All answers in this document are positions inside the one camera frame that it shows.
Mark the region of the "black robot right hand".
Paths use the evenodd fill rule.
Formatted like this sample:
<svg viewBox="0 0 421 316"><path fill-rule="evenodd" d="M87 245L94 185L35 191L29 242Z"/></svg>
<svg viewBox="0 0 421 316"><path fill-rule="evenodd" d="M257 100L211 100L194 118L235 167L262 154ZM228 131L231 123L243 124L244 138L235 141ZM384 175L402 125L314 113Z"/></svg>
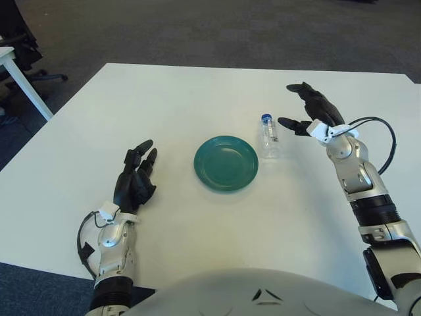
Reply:
<svg viewBox="0 0 421 316"><path fill-rule="evenodd" d="M345 124L343 117L336 106L319 91L314 90L306 82L301 84L290 84L286 88L290 92L295 92L305 102L305 111L312 119L311 121L297 121L290 118L279 117L278 123L288 130L294 131L296 136L310 136L307 128L314 120L320 120L330 127Z"/></svg>

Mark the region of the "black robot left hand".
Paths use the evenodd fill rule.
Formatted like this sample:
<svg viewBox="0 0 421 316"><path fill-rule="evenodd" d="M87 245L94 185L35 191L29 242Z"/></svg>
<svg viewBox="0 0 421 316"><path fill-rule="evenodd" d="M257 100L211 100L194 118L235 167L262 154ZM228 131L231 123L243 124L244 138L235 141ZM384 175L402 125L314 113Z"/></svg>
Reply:
<svg viewBox="0 0 421 316"><path fill-rule="evenodd" d="M136 215L139 206L146 204L155 193L156 186L151 183L150 177L157 149L153 148L146 159L142 159L152 146L153 140L146 140L126 152L124 169L118 176L113 196L113 203L123 213Z"/></svg>

